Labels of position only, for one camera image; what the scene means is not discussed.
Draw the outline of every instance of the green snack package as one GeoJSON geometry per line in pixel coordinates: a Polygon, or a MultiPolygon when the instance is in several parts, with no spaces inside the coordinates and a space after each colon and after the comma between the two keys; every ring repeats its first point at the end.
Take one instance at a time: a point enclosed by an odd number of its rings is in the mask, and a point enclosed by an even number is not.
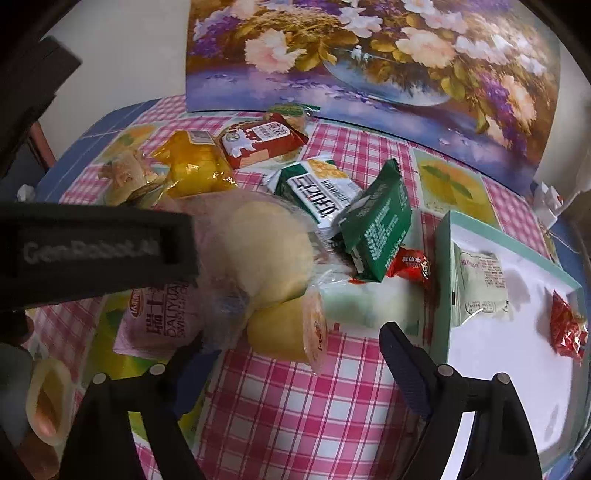
{"type": "Polygon", "coordinates": [[[358,279],[384,279],[410,223],[408,192],[392,158],[339,222],[345,251],[353,257],[358,279]]]}

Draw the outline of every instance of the floral painting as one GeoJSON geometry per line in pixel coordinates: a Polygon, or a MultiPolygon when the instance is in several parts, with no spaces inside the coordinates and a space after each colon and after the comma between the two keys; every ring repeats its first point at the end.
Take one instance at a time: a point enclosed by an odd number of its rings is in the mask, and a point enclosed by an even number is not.
{"type": "Polygon", "coordinates": [[[192,0],[187,107],[321,107],[524,192],[550,133],[557,37],[517,0],[192,0]]]}

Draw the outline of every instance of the pink checkered tablecloth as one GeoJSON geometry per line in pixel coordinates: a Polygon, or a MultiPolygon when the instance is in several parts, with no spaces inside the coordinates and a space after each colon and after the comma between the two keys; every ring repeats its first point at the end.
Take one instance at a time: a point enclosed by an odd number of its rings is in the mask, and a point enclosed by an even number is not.
{"type": "MultiPolygon", "coordinates": [[[[159,125],[142,146],[149,154],[178,129],[205,129],[217,134],[232,116],[260,115],[187,115],[184,96],[176,96],[160,100],[134,125],[159,125]]],[[[394,157],[411,206],[418,208],[417,169],[410,146],[417,145],[319,121],[303,157],[330,156],[361,187],[371,184],[383,162],[394,157]]],[[[99,168],[100,164],[89,164],[61,202],[97,201],[108,185],[107,180],[97,178],[99,168]]],[[[264,190],[260,174],[238,171],[236,180],[243,188],[264,190]]],[[[484,182],[501,228],[547,256],[527,204],[493,180],[484,182]]],[[[434,259],[439,218],[422,211],[420,218],[425,251],[434,259]]],[[[427,304],[425,308],[423,339],[429,344],[434,307],[427,304]]],[[[70,368],[73,381],[78,380],[80,359],[92,341],[99,309],[100,299],[90,299],[44,307],[39,314],[41,341],[52,356],[70,368]]],[[[307,365],[261,357],[245,340],[225,353],[206,390],[200,420],[202,437],[194,450],[207,478],[367,479],[390,478],[400,471],[415,442],[417,419],[407,410],[377,340],[339,332],[329,335],[326,368],[320,376],[312,375],[307,365]]],[[[138,455],[147,478],[159,478],[150,450],[138,445],[138,455]]]]}

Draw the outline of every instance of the yellow snack bag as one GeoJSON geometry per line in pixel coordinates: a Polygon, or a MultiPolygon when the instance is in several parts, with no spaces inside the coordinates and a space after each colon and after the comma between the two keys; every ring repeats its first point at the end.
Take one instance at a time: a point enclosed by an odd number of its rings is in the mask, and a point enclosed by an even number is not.
{"type": "Polygon", "coordinates": [[[232,169],[212,136],[202,130],[179,130],[152,157],[170,165],[167,181],[171,197],[220,192],[237,187],[232,169]]]}

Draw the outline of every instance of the white flower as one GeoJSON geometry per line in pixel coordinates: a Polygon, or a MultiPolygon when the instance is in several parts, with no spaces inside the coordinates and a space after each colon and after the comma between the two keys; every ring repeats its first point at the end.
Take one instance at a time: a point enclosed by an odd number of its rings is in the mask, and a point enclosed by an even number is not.
{"type": "Polygon", "coordinates": [[[517,44],[517,50],[519,50],[521,53],[524,53],[526,55],[530,55],[533,56],[535,55],[535,51],[532,48],[530,42],[527,40],[527,38],[525,38],[523,36],[523,33],[519,32],[517,34],[517,38],[515,39],[515,42],[517,44]]]}
{"type": "Polygon", "coordinates": [[[207,27],[199,19],[196,19],[195,26],[193,27],[193,41],[199,40],[206,33],[207,27]]]}
{"type": "Polygon", "coordinates": [[[509,42],[507,42],[500,35],[497,35],[497,34],[493,35],[492,41],[495,44],[496,49],[498,51],[500,51],[501,53],[507,53],[507,52],[511,51],[511,49],[513,48],[513,45],[510,44],[509,42]]]}
{"type": "Polygon", "coordinates": [[[247,40],[244,45],[244,58],[258,70],[265,73],[287,73],[296,63],[296,58],[305,50],[298,48],[288,53],[283,30],[270,28],[260,37],[247,40]]]}
{"type": "Polygon", "coordinates": [[[496,63],[498,65],[509,63],[509,60],[501,50],[498,50],[496,47],[492,48],[483,40],[476,40],[475,43],[472,43],[471,40],[460,35],[453,47],[456,49],[456,52],[465,53],[471,59],[486,60],[489,63],[496,63]]]}
{"type": "Polygon", "coordinates": [[[236,0],[231,6],[232,16],[240,20],[252,17],[258,9],[258,0],[236,0]]]}
{"type": "Polygon", "coordinates": [[[486,116],[486,121],[489,124],[488,129],[486,130],[486,134],[491,137],[495,142],[503,147],[507,148],[509,146],[509,141],[503,135],[503,130],[499,127],[499,124],[496,123],[491,117],[488,115],[486,116]]]}
{"type": "Polygon", "coordinates": [[[401,31],[408,38],[396,41],[398,49],[426,67],[442,69],[449,65],[453,57],[456,56],[452,44],[439,38],[433,32],[413,27],[404,27],[401,31]]]}
{"type": "Polygon", "coordinates": [[[265,7],[267,10],[276,10],[278,12],[291,12],[295,8],[290,4],[276,4],[275,2],[266,2],[261,4],[261,6],[265,7]]]}
{"type": "Polygon", "coordinates": [[[519,55],[517,61],[526,71],[533,73],[537,77],[541,76],[546,71],[546,67],[544,67],[539,61],[531,59],[527,55],[519,55]]]}
{"type": "Polygon", "coordinates": [[[404,8],[409,12],[416,14],[433,14],[435,13],[435,7],[431,0],[402,0],[404,8]]]}
{"type": "Polygon", "coordinates": [[[230,7],[226,7],[222,10],[215,10],[212,12],[209,17],[207,17],[203,21],[199,21],[199,19],[195,20],[195,26],[193,27],[193,40],[196,41],[200,39],[207,33],[207,29],[211,27],[213,24],[219,22],[222,18],[227,17],[230,14],[230,7]]]}
{"type": "Polygon", "coordinates": [[[443,13],[434,8],[432,13],[422,12],[421,17],[425,19],[425,23],[431,28],[446,28],[458,33],[466,33],[468,30],[468,24],[460,12],[443,13]]]}
{"type": "Polygon", "coordinates": [[[339,21],[345,25],[347,30],[351,30],[358,37],[369,38],[372,32],[382,30],[381,24],[383,20],[380,17],[359,15],[364,10],[365,8],[343,7],[340,9],[339,21]]]}
{"type": "Polygon", "coordinates": [[[509,103],[513,107],[513,116],[529,129],[529,124],[535,120],[534,101],[526,88],[511,75],[503,75],[501,85],[509,92],[509,103]]]}

